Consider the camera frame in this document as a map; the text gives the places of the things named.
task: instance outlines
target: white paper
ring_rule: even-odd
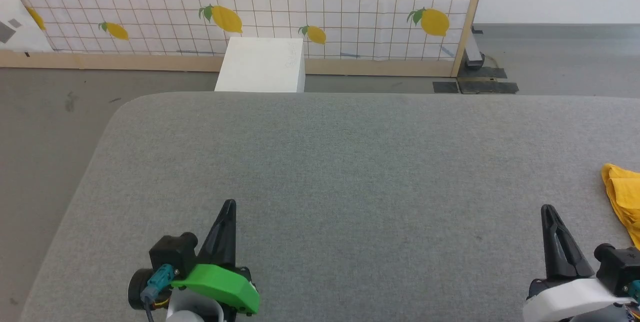
[[[0,50],[53,51],[44,32],[20,0],[2,0],[0,23]]]

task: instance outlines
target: yellow cloth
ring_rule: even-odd
[[[615,214],[626,227],[635,246],[640,248],[640,173],[605,164],[602,167],[602,181]]]

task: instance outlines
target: teal connector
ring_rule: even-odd
[[[140,292],[140,299],[142,302],[153,303],[158,294],[165,289],[173,280],[176,275],[174,274],[174,267],[170,264],[163,264],[158,270],[149,278],[146,282],[147,286]]]
[[[636,279],[629,283],[628,293],[636,302],[640,302],[640,280]]]

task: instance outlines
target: lemon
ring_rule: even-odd
[[[103,22],[98,25],[98,28],[102,28],[105,32],[109,32],[114,38],[122,39],[123,41],[129,40],[129,34],[127,31],[119,25],[114,23]]]
[[[301,26],[297,30],[298,33],[309,37],[309,41],[318,44],[324,44],[327,41],[327,35],[317,26]]]
[[[46,30],[46,28],[44,28],[44,21],[42,21],[41,16],[38,13],[36,13],[34,9],[27,8],[27,12],[29,12],[29,14],[31,15],[31,17],[33,18],[33,20],[36,22],[36,24],[40,29]]]
[[[414,10],[409,13],[406,21],[408,22],[411,18],[415,25],[418,25],[418,21],[422,20],[420,26],[429,35],[444,37],[447,35],[447,30],[449,30],[449,19],[446,14],[439,10],[424,8]]]
[[[198,18],[202,18],[202,16],[208,21],[211,21],[211,17],[213,17],[214,23],[229,33],[242,33],[242,20],[231,9],[220,7],[220,5],[213,7],[210,4],[199,9]]]

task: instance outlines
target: wooden frame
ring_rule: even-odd
[[[462,36],[454,61],[434,60],[338,60],[306,59],[307,74],[361,76],[433,76],[458,75],[465,45],[478,7],[470,0]],[[0,67],[51,69],[122,69],[140,71],[219,72],[222,57],[184,57],[169,55],[92,55],[71,53],[16,53],[0,51]]]

